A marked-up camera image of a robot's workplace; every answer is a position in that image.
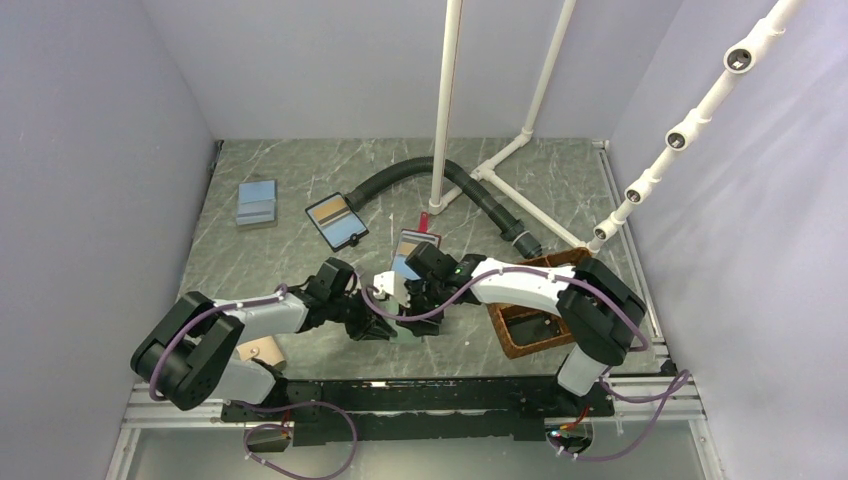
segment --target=white pvc pipe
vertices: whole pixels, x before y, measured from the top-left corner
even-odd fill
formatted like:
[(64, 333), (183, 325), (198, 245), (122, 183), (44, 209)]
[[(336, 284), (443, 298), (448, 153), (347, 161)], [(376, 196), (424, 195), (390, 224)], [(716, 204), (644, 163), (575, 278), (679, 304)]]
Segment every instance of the white pvc pipe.
[(536, 85), (536, 92), (533, 94), (533, 101), (530, 103), (530, 111), (527, 112), (527, 120), (524, 121), (523, 132), (529, 135), (533, 134), (533, 126), (536, 124), (536, 116), (539, 115), (539, 108), (542, 106), (542, 99), (545, 98), (545, 91), (548, 89), (548, 82), (551, 79), (551, 74), (554, 71), (554, 64), (559, 56), (559, 49), (562, 46), (562, 39), (565, 38), (565, 31), (568, 29), (568, 23), (571, 21), (571, 14), (574, 12), (574, 5), (577, 0), (565, 0), (562, 4), (562, 10), (559, 13), (559, 21), (557, 22), (554, 36), (551, 39), (551, 45), (548, 47), (548, 55), (545, 57), (545, 65), (542, 67), (542, 74), (539, 76), (539, 83)]
[(724, 99), (730, 95), (730, 92), (732, 92), (736, 84), (739, 83), (740, 78), (742, 78), (741, 75), (730, 73), (727, 70), (722, 72), (721, 76), (718, 77), (718, 80), (716, 80), (713, 86), (710, 87), (707, 94), (704, 95), (701, 103), (695, 107), (695, 110), (698, 111), (700, 117), (709, 121), (719, 105), (724, 102)]
[(445, 177), (445, 154), (448, 144), (453, 77), (459, 46), (459, 22), (462, 0), (448, 0), (445, 14), (445, 40), (442, 46), (442, 75), (439, 81), (439, 110), (436, 118), (436, 144), (433, 152), (433, 183), (430, 187), (430, 211), (441, 211), (442, 181)]
[(571, 232), (566, 230), (562, 225), (559, 224), (556, 220), (549, 217), (548, 214), (543, 212), (539, 207), (533, 204), (530, 200), (528, 200), (524, 195), (518, 193), (518, 191), (512, 188), (508, 183), (501, 180), (498, 177), (494, 170), (483, 170), (481, 172), (483, 178), (490, 182), (495, 188), (502, 191), (506, 194), (507, 197), (511, 198), (512, 201), (518, 204), (519, 207), (523, 208), (530, 215), (536, 218), (536, 220), (542, 222), (542, 224), (547, 227), (549, 230), (554, 232), (559, 238), (565, 240), (566, 243), (571, 245), (572, 247), (582, 247), (585, 243), (581, 242), (579, 238), (574, 236)]
[[(542, 100), (545, 98), (545, 91), (548, 89), (548, 83), (551, 80), (551, 74), (554, 70), (554, 65), (556, 64), (557, 57), (559, 56), (560, 47), (562, 47), (563, 39), (565, 38), (565, 31), (568, 29), (568, 24), (571, 21), (571, 14), (574, 12), (574, 6), (577, 4), (577, 0), (565, 0), (562, 4), (562, 10), (559, 13), (559, 20), (557, 21), (556, 29), (554, 30), (554, 35), (551, 38), (551, 44), (548, 47), (548, 54), (545, 57), (545, 64), (542, 66), (542, 73), (539, 75), (539, 82), (536, 84), (536, 91), (533, 93), (533, 100), (530, 103), (530, 110), (527, 112), (527, 119), (524, 122), (524, 127), (521, 129), (521, 133), (515, 137), (515, 139), (510, 142), (506, 147), (504, 147), (500, 152), (495, 154), (492, 158), (484, 161), (477, 168), (471, 172), (471, 178), (475, 180), (480, 180), (483, 178), (480, 175), (482, 170), (494, 170), (495, 167), (498, 166), (501, 162), (507, 159), (510, 155), (515, 153), (516, 150), (527, 145), (530, 141), (531, 136), (533, 135), (533, 127), (536, 124), (536, 117), (539, 115), (539, 108), (542, 106)], [(442, 62), (442, 72), (444, 72), (444, 60)], [(436, 152), (439, 151), (439, 136), (438, 133), (436, 135)], [(433, 163), (433, 173), (435, 179), (435, 168), (436, 163), (438, 163), (438, 159), (436, 159)], [(441, 181), (439, 182), (438, 189), (441, 192)], [(433, 184), (433, 188), (431, 190), (431, 198), (430, 198), (430, 213), (438, 214), (441, 213), (451, 202), (457, 199), (460, 195), (462, 195), (462, 190), (458, 187), (452, 188), (448, 191), (440, 200), (438, 204), (434, 205), (434, 200), (432, 197), (432, 193), (436, 191), (436, 185)]]
[(775, 30), (783, 30), (803, 3), (804, 0), (778, 0), (765, 19)]
[[(475, 168), (471, 172), (471, 178), (473, 178), (474, 180), (480, 180), (481, 178), (483, 178), (483, 176), (480, 175), (480, 172), (482, 170), (492, 170), (499, 163), (506, 160), (507, 157), (515, 153), (516, 150), (523, 147), (524, 145), (527, 145), (528, 141), (530, 141), (530, 135), (525, 135), (524, 133), (518, 135), (513, 141), (509, 142), (506, 147), (502, 148), (500, 152), (496, 153), (492, 158), (478, 165), (477, 168)], [(457, 197), (459, 197), (460, 195), (462, 195), (462, 190), (459, 187), (453, 187), (450, 191), (448, 191), (448, 193), (442, 196), (442, 203), (441, 205), (439, 205), (439, 208), (436, 213), (440, 213), (442, 210), (445, 209), (445, 207), (448, 206), (448, 204), (456, 200)]]
[[(636, 206), (641, 205), (651, 194), (653, 188), (662, 180), (668, 167), (697, 138), (700, 131), (710, 122), (713, 113), (724, 102), (743, 75), (756, 65), (757, 59), (765, 55), (771, 44), (783, 33), (786, 23), (794, 15), (804, 0), (778, 0), (768, 15), (761, 19), (751, 32), (730, 49), (722, 63), (725, 71), (716, 80), (698, 106), (692, 109), (686, 118), (666, 134), (666, 148), (654, 163), (633, 182), (624, 193), (624, 201), (609, 217), (595, 226), (592, 239), (586, 244), (592, 253), (601, 249), (604, 243), (615, 235)], [(749, 63), (734, 65), (731, 52), (744, 51)]]

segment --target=marble floor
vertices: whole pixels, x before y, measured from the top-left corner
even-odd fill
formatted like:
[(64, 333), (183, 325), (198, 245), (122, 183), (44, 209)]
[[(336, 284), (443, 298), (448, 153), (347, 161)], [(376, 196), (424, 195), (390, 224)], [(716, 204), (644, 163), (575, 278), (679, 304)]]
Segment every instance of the marble floor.
[[(453, 139), (448, 158), (467, 170), (503, 148), (508, 138)], [(200, 290), (214, 298), (237, 299), (270, 292), (281, 281), (302, 282), (334, 255), (304, 213), (306, 206), (334, 192), (347, 193), (391, 163), (432, 155), (430, 139), (322, 139), (226, 141), (212, 177), (195, 232), (182, 291)], [(612, 209), (612, 199), (595, 147), (588, 139), (533, 140), (497, 169), (510, 185), (580, 238)], [(275, 227), (238, 230), (238, 185), (277, 181)], [(545, 253), (568, 245), (488, 186), (542, 243)], [(359, 246), (335, 256), (370, 273), (386, 270), (401, 228), (415, 228), (426, 209), (430, 177), (387, 190), (359, 215), (370, 234)], [(431, 231), (442, 235), (442, 249), (455, 258), (482, 253), (499, 260), (521, 260), (499, 238), (498, 228), (465, 196), (433, 217)], [(620, 236), (599, 254), (627, 284), (636, 284)], [(410, 378), (553, 374), (571, 346), (510, 360), (503, 354), (482, 307), (449, 310), (443, 334), (415, 344), (353, 342), (344, 327), (325, 324), (299, 335), (279, 336), (292, 379)], [(648, 321), (643, 322), (648, 332)], [(654, 373), (653, 351), (628, 355), (619, 373)]]

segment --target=lavender wall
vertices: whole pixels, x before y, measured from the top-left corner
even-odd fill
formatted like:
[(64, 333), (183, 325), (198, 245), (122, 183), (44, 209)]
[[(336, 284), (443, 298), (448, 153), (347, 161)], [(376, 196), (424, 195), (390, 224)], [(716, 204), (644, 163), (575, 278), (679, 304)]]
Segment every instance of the lavender wall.
[(212, 137), (138, 1), (6, 1), (0, 45), (0, 478), (103, 478)]
[[(622, 187), (772, 0), (686, 0), (612, 136)], [(729, 478), (848, 478), (848, 6), (809, 1), (632, 217)]]
[[(432, 137), (444, 0), (143, 0), (219, 138)], [(579, 1), (537, 122), (609, 138), (682, 0)], [(518, 133), (562, 0), (466, 0), (450, 135)]]

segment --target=vacuum hose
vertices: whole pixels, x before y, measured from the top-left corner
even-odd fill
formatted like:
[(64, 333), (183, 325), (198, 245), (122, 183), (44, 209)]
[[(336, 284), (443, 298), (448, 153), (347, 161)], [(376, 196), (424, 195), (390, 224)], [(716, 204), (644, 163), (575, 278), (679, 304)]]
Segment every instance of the vacuum hose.
[[(345, 195), (345, 200), (350, 209), (356, 212), (395, 183), (413, 175), (432, 171), (433, 157), (404, 160), (375, 173), (371, 178), (360, 183), (352, 192)], [(524, 229), (524, 224), (513, 217), (480, 182), (471, 178), (471, 175), (462, 167), (450, 160), (445, 160), (445, 177), (461, 188), (462, 192), (495, 222), (495, 225), (501, 229), (501, 238), (512, 242), (521, 256), (535, 258), (542, 255), (542, 245)]]

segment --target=brown basket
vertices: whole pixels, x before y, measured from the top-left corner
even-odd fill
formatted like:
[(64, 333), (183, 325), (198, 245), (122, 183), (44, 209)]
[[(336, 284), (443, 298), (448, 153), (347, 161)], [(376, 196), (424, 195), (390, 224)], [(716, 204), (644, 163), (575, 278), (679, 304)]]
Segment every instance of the brown basket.
[[(519, 265), (527, 265), (530, 267), (559, 267), (562, 265), (577, 265), (581, 260), (591, 257), (592, 254), (585, 248), (575, 248), (564, 252), (552, 253), (544, 257), (533, 258), (519, 262)], [(498, 340), (501, 342), (501, 348), (507, 358), (518, 358), (531, 353), (541, 352), (549, 348), (558, 347), (567, 343), (574, 342), (574, 337), (565, 325), (562, 318), (551, 315), (548, 312), (534, 310), (532, 308), (521, 307), (518, 305), (508, 305), (505, 303), (494, 303), (487, 305), (489, 317), (492, 319), (492, 325), (495, 327), (495, 333)], [(527, 317), (542, 317), (544, 324), (548, 325), (550, 332), (553, 335), (551, 338), (528, 343), (524, 345), (517, 344), (512, 338), (509, 331), (510, 324), (526, 320)]]

